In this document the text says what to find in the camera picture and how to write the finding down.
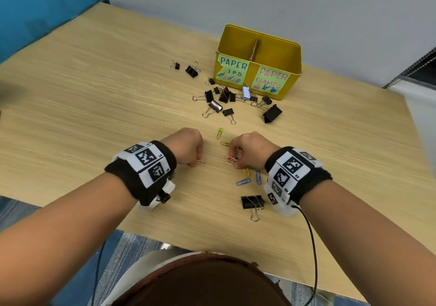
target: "blue wall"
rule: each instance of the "blue wall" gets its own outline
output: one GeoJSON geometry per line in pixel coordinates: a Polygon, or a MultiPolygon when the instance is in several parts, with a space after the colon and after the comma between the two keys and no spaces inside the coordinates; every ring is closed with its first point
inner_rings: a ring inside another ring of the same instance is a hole
{"type": "Polygon", "coordinates": [[[98,1],[0,0],[0,63],[98,1]]]}

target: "wood grain surface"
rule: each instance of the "wood grain surface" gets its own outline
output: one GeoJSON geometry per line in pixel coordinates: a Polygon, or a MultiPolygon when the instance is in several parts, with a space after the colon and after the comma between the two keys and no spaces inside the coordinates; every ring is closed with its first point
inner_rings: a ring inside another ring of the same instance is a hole
{"type": "MultiPolygon", "coordinates": [[[[205,165],[179,166],[172,199],[152,214],[134,209],[119,228],[255,261],[265,272],[313,285],[303,217],[280,217],[267,202],[253,223],[242,209],[240,197],[262,188],[255,172],[252,183],[236,186],[245,175],[225,161],[219,142],[257,130],[306,149],[335,181],[436,252],[436,184],[401,95],[305,66],[286,98],[275,101],[283,113],[272,124],[239,101],[224,105],[235,111],[234,126],[222,114],[203,118],[206,101],[191,98],[211,88],[204,82],[217,44],[99,3],[16,53],[0,65],[0,194],[44,206],[99,175],[128,146],[198,128],[205,165]],[[201,72],[193,79],[184,69],[194,61],[201,72]]],[[[317,236],[316,245],[319,287],[362,299],[317,236]]]]}

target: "hand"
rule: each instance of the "hand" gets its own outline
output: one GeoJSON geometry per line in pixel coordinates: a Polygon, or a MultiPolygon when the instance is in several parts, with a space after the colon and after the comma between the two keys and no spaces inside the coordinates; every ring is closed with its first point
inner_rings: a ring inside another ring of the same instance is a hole
{"type": "Polygon", "coordinates": [[[161,142],[171,150],[178,164],[195,167],[203,156],[203,138],[198,129],[182,128],[161,142]]]}
{"type": "Polygon", "coordinates": [[[242,134],[230,142],[228,155],[235,157],[238,150],[238,161],[235,163],[237,169],[253,167],[257,170],[264,170],[268,158],[279,150],[280,147],[258,132],[242,134]]]}

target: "black cable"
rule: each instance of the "black cable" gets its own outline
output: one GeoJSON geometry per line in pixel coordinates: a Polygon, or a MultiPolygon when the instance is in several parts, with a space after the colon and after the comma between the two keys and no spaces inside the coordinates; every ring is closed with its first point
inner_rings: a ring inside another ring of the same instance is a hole
{"type": "Polygon", "coordinates": [[[99,259],[97,260],[97,268],[95,270],[95,282],[94,282],[94,291],[92,292],[92,298],[91,298],[91,306],[94,306],[94,299],[95,299],[95,291],[97,290],[97,285],[99,283],[99,269],[100,269],[100,261],[102,259],[103,249],[105,248],[107,240],[105,240],[102,244],[102,247],[100,248],[100,254],[99,259]]]}
{"type": "Polygon", "coordinates": [[[295,205],[291,205],[291,207],[299,210],[301,212],[301,214],[304,216],[304,218],[306,219],[307,225],[309,227],[310,238],[312,238],[313,258],[315,260],[315,285],[313,286],[312,296],[310,296],[309,301],[304,304],[304,306],[308,306],[312,302],[313,298],[315,298],[315,295],[317,292],[317,285],[318,285],[318,262],[317,262],[317,251],[315,249],[315,239],[313,238],[312,227],[310,226],[309,220],[306,217],[306,215],[304,214],[304,212],[302,211],[302,209],[299,208],[298,206],[295,206],[295,205]]]}

